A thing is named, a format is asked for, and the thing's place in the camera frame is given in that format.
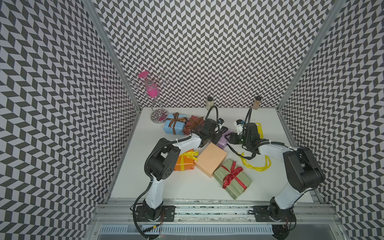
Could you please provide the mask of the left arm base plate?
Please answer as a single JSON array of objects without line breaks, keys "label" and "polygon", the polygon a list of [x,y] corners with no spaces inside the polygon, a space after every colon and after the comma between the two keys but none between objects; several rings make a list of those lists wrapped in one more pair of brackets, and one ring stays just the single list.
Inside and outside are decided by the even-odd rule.
[{"label": "left arm base plate", "polygon": [[137,222],[173,222],[175,211],[175,206],[159,206],[157,209],[138,206],[133,216]]}]

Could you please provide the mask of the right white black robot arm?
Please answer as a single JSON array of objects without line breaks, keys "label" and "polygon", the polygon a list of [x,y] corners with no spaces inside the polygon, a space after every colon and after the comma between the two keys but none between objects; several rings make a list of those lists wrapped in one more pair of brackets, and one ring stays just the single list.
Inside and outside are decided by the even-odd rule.
[{"label": "right white black robot arm", "polygon": [[225,136],[229,144],[242,145],[251,152],[252,159],[256,155],[264,155],[284,163],[288,183],[273,198],[266,210],[258,214],[267,214],[273,222],[294,221],[294,205],[307,192],[315,190],[324,180],[325,174],[315,159],[311,149],[307,147],[293,148],[284,143],[262,139],[258,126],[254,123],[243,125],[243,130]]}]

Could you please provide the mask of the black ribbon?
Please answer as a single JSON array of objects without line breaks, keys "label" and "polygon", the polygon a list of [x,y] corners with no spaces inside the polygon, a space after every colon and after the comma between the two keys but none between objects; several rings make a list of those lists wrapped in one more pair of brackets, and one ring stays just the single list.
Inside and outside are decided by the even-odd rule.
[{"label": "black ribbon", "polygon": [[237,155],[237,156],[239,156],[239,157],[242,157],[242,158],[244,158],[244,159],[246,159],[246,160],[252,160],[253,158],[255,158],[256,157],[256,153],[252,153],[252,155],[251,156],[243,156],[243,155],[241,155],[241,154],[239,154],[231,145],[229,145],[229,144],[227,144],[227,147],[235,154],[235,155]]}]

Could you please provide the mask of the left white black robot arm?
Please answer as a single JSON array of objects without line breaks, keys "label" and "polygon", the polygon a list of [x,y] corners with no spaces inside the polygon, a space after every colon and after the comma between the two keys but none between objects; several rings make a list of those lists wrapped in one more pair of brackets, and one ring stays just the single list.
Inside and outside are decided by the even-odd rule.
[{"label": "left white black robot arm", "polygon": [[135,214],[144,216],[146,221],[157,221],[162,217],[163,191],[165,179],[174,171],[177,160],[181,154],[189,150],[202,148],[208,142],[216,144],[222,136],[224,120],[206,119],[204,123],[195,127],[191,134],[181,139],[169,141],[161,138],[144,164],[145,174],[150,178],[146,190],[138,197],[144,197],[142,204]]}]

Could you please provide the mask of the peach gift box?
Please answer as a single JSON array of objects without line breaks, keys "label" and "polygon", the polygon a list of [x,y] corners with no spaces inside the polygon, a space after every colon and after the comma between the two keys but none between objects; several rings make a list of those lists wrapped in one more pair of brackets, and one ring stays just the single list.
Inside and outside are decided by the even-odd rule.
[{"label": "peach gift box", "polygon": [[214,172],[222,165],[227,152],[217,145],[210,143],[197,157],[195,166],[208,177],[212,178]]}]

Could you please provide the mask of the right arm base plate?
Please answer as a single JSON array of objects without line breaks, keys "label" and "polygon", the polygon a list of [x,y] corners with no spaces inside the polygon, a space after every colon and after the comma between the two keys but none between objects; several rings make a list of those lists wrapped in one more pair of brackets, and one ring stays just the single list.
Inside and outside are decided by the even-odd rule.
[{"label": "right arm base plate", "polygon": [[294,223],[297,221],[293,208],[281,210],[273,206],[253,206],[252,214],[256,222]]}]

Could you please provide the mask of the green gift box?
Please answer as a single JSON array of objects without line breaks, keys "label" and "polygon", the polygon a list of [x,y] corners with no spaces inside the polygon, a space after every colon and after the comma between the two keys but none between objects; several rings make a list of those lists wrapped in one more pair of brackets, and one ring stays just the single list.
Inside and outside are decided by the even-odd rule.
[{"label": "green gift box", "polygon": [[231,159],[226,160],[215,170],[214,178],[233,200],[238,199],[252,183],[252,180],[244,172],[244,168],[238,166],[236,161]]}]

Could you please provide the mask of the purple gift box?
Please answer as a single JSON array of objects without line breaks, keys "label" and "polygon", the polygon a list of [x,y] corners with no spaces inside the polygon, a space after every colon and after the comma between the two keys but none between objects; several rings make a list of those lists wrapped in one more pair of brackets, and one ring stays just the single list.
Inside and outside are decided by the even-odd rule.
[{"label": "purple gift box", "polygon": [[221,148],[222,150],[225,149],[225,147],[228,145],[228,140],[226,139],[226,136],[231,134],[233,131],[232,130],[227,130],[224,132],[220,138],[220,140],[216,143],[216,145]]}]

